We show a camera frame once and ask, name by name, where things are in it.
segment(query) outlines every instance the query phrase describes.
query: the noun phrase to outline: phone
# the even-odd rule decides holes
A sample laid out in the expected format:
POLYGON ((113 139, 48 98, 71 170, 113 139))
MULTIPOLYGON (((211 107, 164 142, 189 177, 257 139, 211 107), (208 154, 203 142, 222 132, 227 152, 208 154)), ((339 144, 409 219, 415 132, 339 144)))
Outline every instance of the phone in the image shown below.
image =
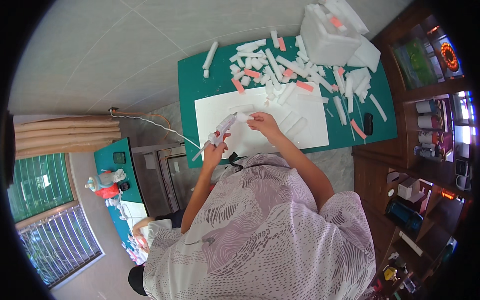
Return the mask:
POLYGON ((113 163, 114 164, 126 164, 127 159, 125 158, 125 152, 114 152, 113 153, 113 163))

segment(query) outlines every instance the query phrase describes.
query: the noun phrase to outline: patterned shirt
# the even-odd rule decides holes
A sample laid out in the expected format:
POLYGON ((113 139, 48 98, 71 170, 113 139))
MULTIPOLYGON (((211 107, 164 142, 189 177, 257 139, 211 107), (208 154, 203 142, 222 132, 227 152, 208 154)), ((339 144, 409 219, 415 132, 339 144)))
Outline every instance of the patterned shirt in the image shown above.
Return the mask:
POLYGON ((317 210, 296 169, 272 154, 229 166, 190 230, 159 228, 144 270, 151 299, 357 299, 375 274, 360 198, 317 210))

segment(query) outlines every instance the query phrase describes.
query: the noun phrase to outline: power cord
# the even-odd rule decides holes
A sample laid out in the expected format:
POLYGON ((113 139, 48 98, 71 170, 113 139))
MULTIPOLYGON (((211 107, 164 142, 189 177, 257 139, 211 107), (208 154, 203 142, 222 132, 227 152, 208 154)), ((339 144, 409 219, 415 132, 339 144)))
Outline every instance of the power cord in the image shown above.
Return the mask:
POLYGON ((157 124, 157 123, 155 123, 155 122, 153 122, 153 121, 150 121, 150 120, 148 120, 148 119, 144 119, 144 118, 142 118, 142 117, 134 117, 134 116, 114 116, 114 115, 112 114, 112 109, 110 109, 109 111, 110 111, 110 115, 111 115, 112 117, 114 117, 114 118, 140 119, 140 120, 144 120, 144 121, 147 121, 147 122, 149 122, 149 123, 152 123, 152 124, 155 125, 155 126, 160 126, 160 127, 162 127, 163 129, 165 129, 165 130, 168 130, 168 131, 171 131, 171 132, 176 133, 178 136, 184 138, 185 141, 188 141, 188 142, 190 142, 192 145, 194 145, 195 147, 197 147, 198 149, 201 149, 200 146, 198 146, 197 144, 195 144, 194 142, 192 142, 190 139, 186 138, 185 136, 181 135, 180 133, 178 133, 177 131, 175 131, 175 130, 173 130, 173 129, 166 128, 166 127, 164 127, 163 125, 157 124))

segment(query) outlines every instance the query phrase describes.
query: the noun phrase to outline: black hair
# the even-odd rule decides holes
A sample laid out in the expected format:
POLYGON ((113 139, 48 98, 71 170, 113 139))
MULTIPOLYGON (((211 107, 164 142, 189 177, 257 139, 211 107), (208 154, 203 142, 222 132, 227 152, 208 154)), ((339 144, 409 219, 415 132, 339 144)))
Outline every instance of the black hair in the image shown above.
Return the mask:
POLYGON ((138 265, 133 267, 128 273, 128 283, 130 283, 134 291, 142 296, 147 295, 144 290, 144 269, 145 266, 138 265))

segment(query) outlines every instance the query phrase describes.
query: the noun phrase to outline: green table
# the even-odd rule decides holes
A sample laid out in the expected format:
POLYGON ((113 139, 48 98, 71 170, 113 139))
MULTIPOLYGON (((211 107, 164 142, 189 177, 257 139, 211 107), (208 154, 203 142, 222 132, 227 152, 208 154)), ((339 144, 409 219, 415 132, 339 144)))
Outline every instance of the green table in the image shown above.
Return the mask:
MULTIPOLYGON (((265 51, 266 48, 270 48, 274 57, 276 57, 277 55, 281 55, 287 60, 295 60, 298 52, 298 48, 295 47, 295 37, 288 36, 284 37, 283 39, 287 47, 286 52, 282 52, 280 51, 280 49, 275 49, 273 47, 272 39, 270 38, 267 39, 267 45, 260 47, 260 49, 263 49, 265 51)), ((207 56, 207 52, 194 55, 178 62, 180 113, 183 134, 197 144, 199 143, 199 138, 194 102, 195 100, 200 98, 236 91, 236 88, 231 82, 232 75, 230 74, 230 69, 228 68, 228 66, 232 63, 228 59, 235 53, 237 53, 236 47, 242 44, 244 43, 238 43, 235 45, 225 46, 217 49, 212 65, 210 66, 209 78, 203 77, 204 71, 202 69, 202 65, 207 56)), ((344 68, 346 71, 357 69, 351 67, 344 68)), ((333 76, 332 70, 325 67, 324 70, 327 75, 326 80, 331 84, 335 83, 335 78, 333 76)), ((381 62, 378 65, 377 72, 371 73, 371 75, 372 79, 370 81, 370 85, 372 87, 369 89, 369 94, 371 93, 375 95, 375 98, 377 98, 378 102, 384 109, 388 120, 386 122, 382 120, 380 113, 378 112, 373 102, 369 99, 369 97, 365 99, 364 104, 359 104, 360 111, 356 104, 353 105, 353 113, 350 114, 350 118, 353 118, 360 128, 362 128, 362 120, 364 114, 366 112, 369 112, 373 115, 373 135, 367 137, 367 139, 365 140, 366 143, 393 139, 397 136, 392 94, 390 93, 390 87, 388 86, 387 77, 385 75, 385 71, 381 62)), ((245 87, 245 89, 259 86, 261 85, 255 85, 252 80, 250 82, 250 85, 248 87, 245 87)), ((338 118, 335 104, 332 100, 333 96, 339 95, 339 92, 334 92, 333 94, 331 94, 322 85, 320 85, 320 90, 322 92, 322 96, 330 98, 328 104, 324 104, 324 106, 325 108, 328 108, 334 115, 334 117, 332 118, 327 112, 325 113, 328 128, 329 145, 323 147, 302 149, 302 152, 311 153, 363 144, 364 140, 360 138, 360 136, 356 132, 354 132, 355 141, 353 141, 352 132, 349 124, 347 124, 347 126, 342 126, 340 124, 340 119, 338 118)), ((192 161, 193 156, 198 152, 198 148, 186 141, 185 150, 187 153, 189 168, 201 167, 201 159, 192 161)))
MULTIPOLYGON (((130 202, 137 202, 143 203, 142 195, 140 194, 140 190, 138 189, 138 182, 137 177, 135 175, 135 169, 133 167, 132 162, 132 154, 130 152, 130 140, 129 138, 121 139, 111 145, 103 147, 102 149, 94 152, 95 157, 95 164, 96 164, 96 171, 98 174, 103 173, 103 170, 108 170, 115 172, 116 170, 122 168, 127 177, 120 181, 118 184, 123 182, 128 182, 130 188, 123 192, 122 200, 130 201, 130 202), (125 164, 115 164, 113 162, 113 153, 114 152, 125 152, 125 164)), ((108 212, 110 213, 110 217, 112 218, 113 224, 115 225, 115 229, 117 230, 121 240, 125 242, 125 245, 130 248, 128 234, 130 232, 130 228, 128 227, 127 222, 131 222, 131 220, 124 221, 120 220, 120 211, 115 209, 115 207, 109 206, 108 212)))

